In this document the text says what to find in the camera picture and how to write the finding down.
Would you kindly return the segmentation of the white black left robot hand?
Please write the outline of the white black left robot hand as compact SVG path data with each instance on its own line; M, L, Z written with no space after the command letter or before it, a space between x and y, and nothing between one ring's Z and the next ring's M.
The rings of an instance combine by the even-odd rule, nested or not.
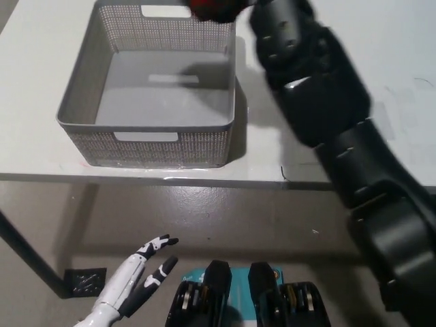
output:
M177 242L178 238L171 238L169 234L165 234L141 246L111 276L96 300L94 309L98 305L109 305L118 311L125 299L136 287L144 272L146 262L160 249L168 245L175 245Z

